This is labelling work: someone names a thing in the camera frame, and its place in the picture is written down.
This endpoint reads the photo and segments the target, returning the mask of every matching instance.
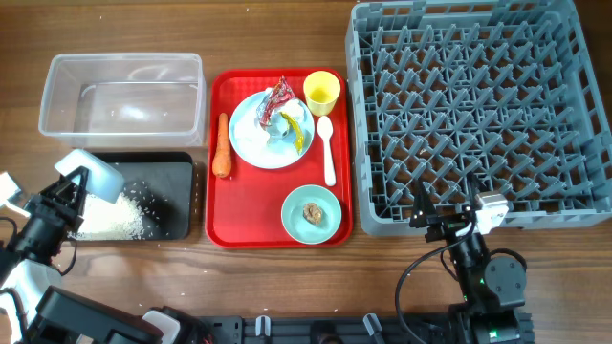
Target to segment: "red tray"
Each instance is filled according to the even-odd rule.
[[[334,111],[329,115],[334,125],[331,146],[336,168],[336,185],[325,186],[323,177],[323,143],[315,137],[306,154],[296,163],[266,170],[249,165],[232,151],[229,177],[217,178],[211,166],[217,146],[218,118],[231,116],[248,96],[271,87],[285,76],[297,97],[304,100],[304,79],[315,71],[336,75],[341,90]],[[331,247],[341,244],[353,230],[351,164],[346,114],[344,80],[331,69],[232,70],[215,79],[210,97],[210,154],[205,229],[211,242],[223,248]],[[280,208],[294,189],[316,184],[327,187],[338,197],[342,221],[338,232],[320,245],[304,245],[294,240],[280,221]]]

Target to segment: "carrot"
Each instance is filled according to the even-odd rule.
[[[228,132],[228,115],[219,116],[219,133],[217,134],[217,150],[212,160],[212,174],[225,178],[231,172],[230,133]]]

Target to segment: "small bowl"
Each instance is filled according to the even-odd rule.
[[[314,203],[323,211],[318,226],[304,219],[304,205]],[[302,244],[316,245],[331,239],[338,231],[342,220],[342,209],[336,196],[318,185],[304,185],[285,199],[280,217],[285,230]]]

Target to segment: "tray rim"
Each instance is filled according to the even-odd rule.
[[[346,221],[347,221],[348,227],[346,229],[346,233],[342,237],[338,238],[333,243],[323,243],[323,244],[318,244],[318,245],[305,245],[305,244],[301,244],[298,241],[295,241],[294,243],[291,243],[290,245],[274,245],[273,243],[266,243],[263,245],[249,244],[249,245],[240,246],[240,245],[227,245],[227,242],[218,240],[218,238],[214,237],[214,235],[210,233],[210,223],[209,223],[210,222],[210,216],[209,216],[210,215],[210,207],[209,207],[210,202],[208,200],[211,197],[210,196],[210,186],[211,186],[211,179],[213,178],[211,167],[212,167],[212,160],[214,158],[213,150],[216,149],[216,135],[209,135],[208,137],[208,166],[207,166],[207,171],[208,171],[207,172],[207,195],[206,195],[206,204],[205,204],[206,209],[205,209],[204,228],[205,228],[205,233],[208,239],[216,246],[224,248],[224,249],[323,248],[323,247],[336,247],[338,245],[341,245],[351,236],[351,233],[353,232],[353,229],[354,229],[354,219],[353,219],[353,174],[352,174],[352,168],[351,168],[351,140],[350,140],[351,128],[350,128],[350,123],[348,120],[348,95],[347,95],[348,90],[346,88],[345,80],[336,70],[329,68],[329,67],[299,67],[299,68],[231,69],[231,70],[224,71],[221,74],[219,74],[217,77],[215,77],[214,81],[212,82],[212,86],[210,88],[210,102],[209,102],[210,113],[208,116],[210,132],[212,132],[213,128],[217,125],[217,118],[218,118],[212,115],[215,95],[219,92],[221,85],[227,80],[233,77],[239,77],[240,75],[244,73],[249,73],[249,74],[256,73],[256,74],[261,74],[262,77],[265,77],[266,73],[270,73],[270,72],[273,72],[275,74],[281,73],[283,75],[297,76],[301,74],[309,74],[309,73],[316,72],[316,71],[326,71],[326,72],[329,72],[335,75],[340,81],[340,95],[341,96],[344,95],[343,99],[340,98],[339,100],[344,101],[344,109],[345,109],[346,118],[347,118],[346,120],[346,140],[345,140],[344,149],[347,149],[348,152],[345,155],[343,155],[344,159],[342,160],[343,167],[346,168],[348,171],[348,180],[349,180],[349,185],[348,185],[349,187],[347,190],[347,199],[343,200],[346,204],[346,211],[347,211]]]

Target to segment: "wooden table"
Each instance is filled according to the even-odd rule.
[[[208,84],[234,68],[329,66],[346,75],[343,39],[355,5],[204,1],[47,7],[38,2],[0,7],[0,170],[9,170],[30,190],[51,183],[56,178],[53,164],[70,150],[37,130],[43,85],[56,54],[194,52],[204,61]],[[612,109],[612,2],[586,3],[579,4],[579,14],[605,105]],[[197,161],[207,160],[206,147],[189,152]],[[202,208],[200,199],[194,210]],[[208,241],[198,211],[188,238],[181,242],[81,245],[64,287],[135,314],[168,305],[198,315],[391,315],[401,272],[439,244],[428,245],[423,237],[370,237],[361,230],[357,214],[355,220],[354,234],[338,248],[225,251]],[[515,249],[529,261],[525,309],[534,314],[538,342],[610,340],[609,225],[497,229],[487,237],[490,248]],[[1,226],[0,237],[6,240],[9,229]],[[71,255],[66,246],[55,262],[63,269]],[[404,287],[403,304],[409,312],[443,311],[460,301],[458,286],[437,259],[422,264]],[[5,317],[0,341],[8,342],[9,335]]]

